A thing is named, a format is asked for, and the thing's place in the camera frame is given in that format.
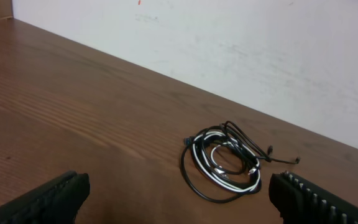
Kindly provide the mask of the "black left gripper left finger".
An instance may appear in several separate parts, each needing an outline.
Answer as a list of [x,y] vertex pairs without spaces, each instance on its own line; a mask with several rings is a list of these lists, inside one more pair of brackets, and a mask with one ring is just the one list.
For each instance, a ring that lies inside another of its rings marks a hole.
[[74,223],[89,194],[89,175],[70,170],[1,205],[0,223]]

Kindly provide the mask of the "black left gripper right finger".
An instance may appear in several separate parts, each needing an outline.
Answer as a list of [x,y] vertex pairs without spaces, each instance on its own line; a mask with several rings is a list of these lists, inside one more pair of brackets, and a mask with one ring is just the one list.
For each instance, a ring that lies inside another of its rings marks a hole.
[[272,174],[268,195],[284,223],[358,224],[358,207],[285,171]]

